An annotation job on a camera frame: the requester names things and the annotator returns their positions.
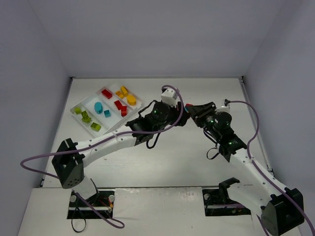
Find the white wall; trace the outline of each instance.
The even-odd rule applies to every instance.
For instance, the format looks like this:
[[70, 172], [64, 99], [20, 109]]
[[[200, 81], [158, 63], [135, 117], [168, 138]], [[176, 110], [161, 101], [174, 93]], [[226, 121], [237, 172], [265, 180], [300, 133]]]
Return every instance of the white wall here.
[[50, 151], [69, 77], [27, 0], [0, 1], [0, 34], [0, 235], [16, 236], [41, 180], [20, 161]]
[[[245, 78], [276, 176], [315, 222], [315, 1], [287, 0]], [[311, 235], [306, 223], [304, 236]]]
[[30, 0], [70, 76], [244, 75], [284, 0]]

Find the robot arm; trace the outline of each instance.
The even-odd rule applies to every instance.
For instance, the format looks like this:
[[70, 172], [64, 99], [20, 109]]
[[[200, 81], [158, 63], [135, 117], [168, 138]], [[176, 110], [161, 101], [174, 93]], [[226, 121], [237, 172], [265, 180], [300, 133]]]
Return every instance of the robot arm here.
[[282, 235], [304, 222], [298, 209], [270, 182], [291, 197], [303, 209], [299, 190], [290, 190], [276, 180], [254, 157], [250, 159], [246, 144], [230, 127], [229, 101], [216, 108], [213, 102], [201, 106], [186, 106], [195, 124], [209, 132], [219, 144], [219, 153], [252, 183], [243, 185], [236, 178], [219, 184], [223, 201], [234, 200], [260, 216], [262, 224], [273, 236]]
[[[144, 117], [141, 113], [150, 105], [139, 112], [138, 118], [111, 133], [78, 143], [74, 143], [71, 139], [64, 140], [57, 152], [87, 149], [99, 142], [102, 144], [86, 151], [54, 156], [52, 164], [62, 187], [71, 188], [84, 199], [96, 197], [96, 187], [84, 174], [84, 168], [112, 152], [148, 142], [153, 138], [153, 134], [148, 132], [161, 131], [166, 126], [174, 124], [181, 114], [182, 107], [180, 102], [176, 103], [176, 99], [175, 91], [165, 88], [162, 90], [161, 101], [153, 101], [155, 104], [152, 111]], [[184, 126], [188, 118], [189, 114], [183, 112], [176, 126]]]
[[[125, 126], [112, 133], [78, 143], [71, 139], [63, 141], [58, 152], [86, 148], [100, 141], [102, 144], [83, 152], [56, 155], [53, 158], [52, 163], [62, 187], [71, 188], [84, 199], [91, 200], [97, 196], [97, 192], [93, 181], [84, 174], [85, 167], [112, 152], [147, 142], [153, 138], [153, 134], [147, 132], [161, 131], [166, 126], [174, 124], [180, 116], [181, 104], [176, 104], [177, 95], [174, 90], [164, 89], [162, 92], [162, 101], [155, 101], [154, 108], [149, 114], [142, 117], [140, 114], [143, 110], [140, 111], [138, 118], [127, 122]], [[263, 226], [273, 236], [281, 235], [304, 222], [301, 213], [281, 192], [266, 181], [254, 164], [303, 209], [302, 194], [297, 189], [290, 190], [277, 181], [255, 161], [254, 157], [249, 159], [246, 144], [230, 127], [232, 116], [229, 114], [227, 101], [219, 108], [210, 102], [201, 106], [186, 106], [186, 111], [176, 126], [184, 126], [188, 118], [192, 117], [196, 125], [209, 132], [219, 144], [220, 154], [252, 182], [252, 185], [243, 185], [236, 178], [230, 178], [220, 183], [219, 192], [223, 201], [234, 200], [250, 209], [261, 217]]]

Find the green block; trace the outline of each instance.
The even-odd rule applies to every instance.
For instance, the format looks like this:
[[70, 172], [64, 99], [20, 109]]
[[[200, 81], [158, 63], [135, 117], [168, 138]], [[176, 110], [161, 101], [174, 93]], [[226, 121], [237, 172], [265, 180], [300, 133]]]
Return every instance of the green block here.
[[87, 111], [83, 111], [83, 112], [81, 113], [81, 115], [82, 115], [82, 117], [89, 117]]
[[82, 117], [82, 121], [84, 123], [90, 123], [91, 120], [92, 120], [91, 117]]
[[101, 126], [99, 124], [96, 124], [96, 123], [93, 122], [91, 124], [91, 129], [98, 132], [101, 129]]
[[81, 111], [81, 108], [76, 107], [76, 108], [74, 108], [74, 112], [75, 112], [76, 114], [80, 114], [82, 111]]

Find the red block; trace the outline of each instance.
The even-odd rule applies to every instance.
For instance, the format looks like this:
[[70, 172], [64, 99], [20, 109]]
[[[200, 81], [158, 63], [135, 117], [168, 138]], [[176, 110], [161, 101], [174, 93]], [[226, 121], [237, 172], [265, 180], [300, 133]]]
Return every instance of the red block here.
[[188, 107], [188, 106], [192, 106], [192, 104], [186, 103], [186, 105], [185, 105], [185, 107], [184, 107], [184, 109], [185, 109], [186, 112], [188, 112], [187, 109], [186, 109], [186, 107]]
[[107, 97], [108, 99], [110, 99], [113, 95], [111, 94], [111, 92], [110, 91], [107, 91], [106, 89], [104, 89], [103, 91], [102, 91], [102, 94], [105, 96], [105, 97]]
[[127, 115], [127, 106], [122, 106], [122, 117]]
[[114, 103], [115, 103], [118, 110], [120, 110], [123, 106], [119, 100], [115, 101]]

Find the screw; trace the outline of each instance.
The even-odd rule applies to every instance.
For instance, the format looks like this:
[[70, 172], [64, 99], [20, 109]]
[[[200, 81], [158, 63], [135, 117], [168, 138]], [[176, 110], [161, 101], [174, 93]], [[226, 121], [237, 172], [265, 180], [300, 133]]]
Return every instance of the screw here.
[[205, 195], [203, 195], [203, 198], [204, 198], [205, 200], [208, 200], [209, 197], [210, 197], [210, 194], [209, 194], [209, 193], [206, 193]]
[[74, 203], [76, 200], [77, 200], [77, 196], [72, 195], [72, 196], [70, 197], [70, 202], [71, 202], [71, 203]]
[[115, 196], [114, 195], [109, 195], [108, 200], [110, 200], [112, 203], [115, 201]]

